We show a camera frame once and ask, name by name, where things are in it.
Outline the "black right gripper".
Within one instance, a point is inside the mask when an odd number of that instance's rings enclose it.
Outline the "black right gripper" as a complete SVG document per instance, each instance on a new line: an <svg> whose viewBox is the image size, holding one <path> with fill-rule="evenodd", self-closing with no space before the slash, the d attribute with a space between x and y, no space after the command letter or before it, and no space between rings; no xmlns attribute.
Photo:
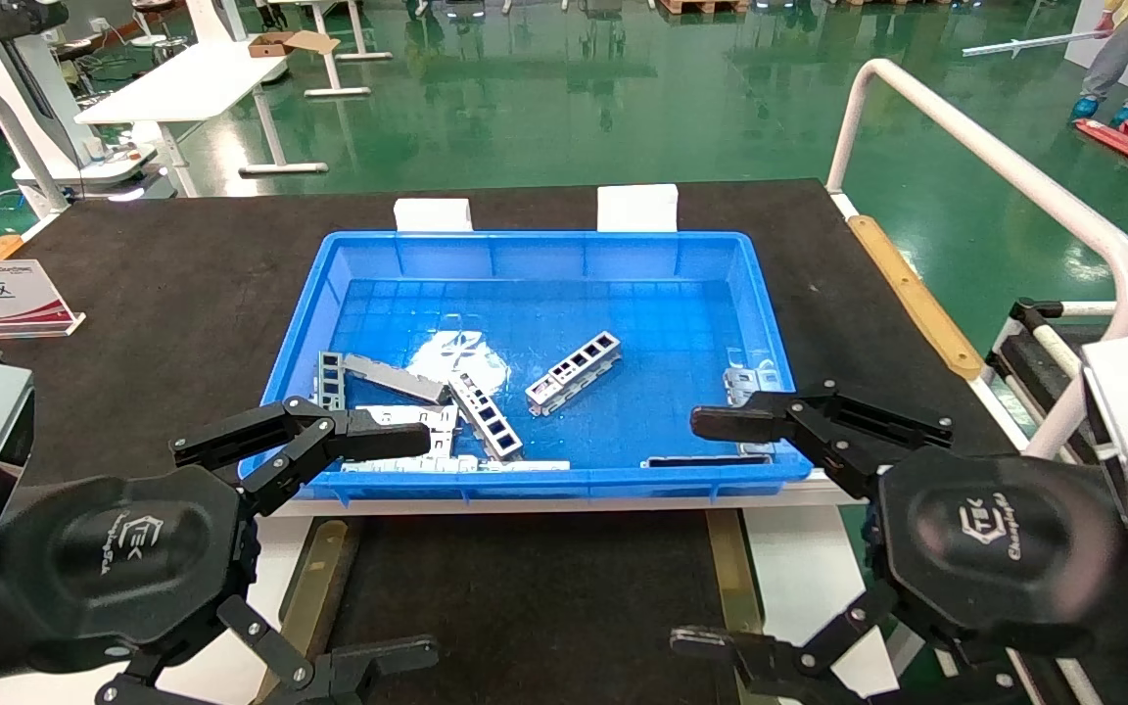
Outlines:
<svg viewBox="0 0 1128 705"><path fill-rule="evenodd" d="M870 696L851 690L832 666L880 622L909 613L941 636L1030 653L1079 655L1098 646L1098 613L1122 558L1125 526L1096 473L1025 455L949 452L953 418L846 393L832 380L807 393L752 393L740 406L697 406L690 428L712 441L787 442L851 497L874 500L885 582L805 645L685 626L670 633L678 655L726 662L746 691L800 704L1017 704L1019 679L998 666ZM880 476L883 462L864 438L913 453Z"/></svg>

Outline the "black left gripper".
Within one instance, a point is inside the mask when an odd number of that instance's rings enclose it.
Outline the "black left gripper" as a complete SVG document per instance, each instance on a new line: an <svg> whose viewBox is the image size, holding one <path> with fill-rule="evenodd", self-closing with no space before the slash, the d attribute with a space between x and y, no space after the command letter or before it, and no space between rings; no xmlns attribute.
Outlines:
<svg viewBox="0 0 1128 705"><path fill-rule="evenodd" d="M259 558L252 512L276 513L336 461L409 458L430 447L421 421L382 424L364 409L290 397L175 439L183 468L164 476L15 492L0 521L0 677L76 673L134 656L95 704L202 704L156 687L160 659L180 666L224 628L277 678L263 704L364 704L381 677L437 666L432 636L306 659L239 597ZM208 472L264 452L239 479L241 494Z"/></svg>

